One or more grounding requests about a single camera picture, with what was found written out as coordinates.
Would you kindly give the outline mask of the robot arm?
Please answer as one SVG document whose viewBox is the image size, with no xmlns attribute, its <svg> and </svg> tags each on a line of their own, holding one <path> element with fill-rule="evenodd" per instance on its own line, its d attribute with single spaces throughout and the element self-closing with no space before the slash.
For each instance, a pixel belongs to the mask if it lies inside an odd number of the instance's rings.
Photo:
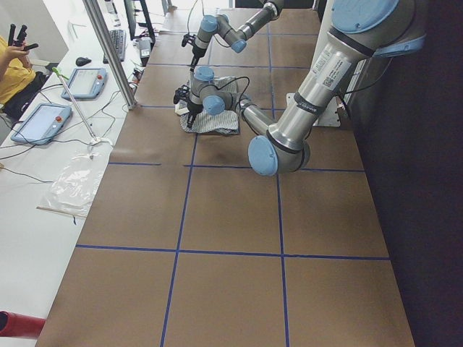
<svg viewBox="0 0 463 347">
<path fill-rule="evenodd" d="M 195 35 L 185 34 L 182 47 L 192 46 L 190 71 L 194 72 L 199 60 L 203 58 L 214 35 L 219 35 L 235 53 L 241 53 L 247 41 L 269 22 L 277 20 L 284 8 L 284 1 L 261 1 L 263 8 L 249 18 L 238 29 L 234 29 L 225 14 L 204 15 Z"/>
<path fill-rule="evenodd" d="M 204 16 L 197 34 L 183 37 L 182 45 L 192 46 L 190 83 L 174 95 L 175 103 L 187 103 L 189 127 L 202 111 L 213 116 L 223 111 L 238 113 L 256 133 L 248 147 L 248 159 L 262 176 L 294 172 L 307 164 L 310 148 L 306 138 L 358 62 L 414 53 L 423 47 L 426 36 L 427 1 L 334 1 L 327 43 L 293 101 L 274 121 L 246 95 L 217 87 L 213 70 L 197 64 L 213 36 L 219 35 L 240 53 L 259 29 L 279 18 L 283 8 L 283 1 L 264 1 L 263 8 L 238 30 L 222 14 Z"/>
</svg>

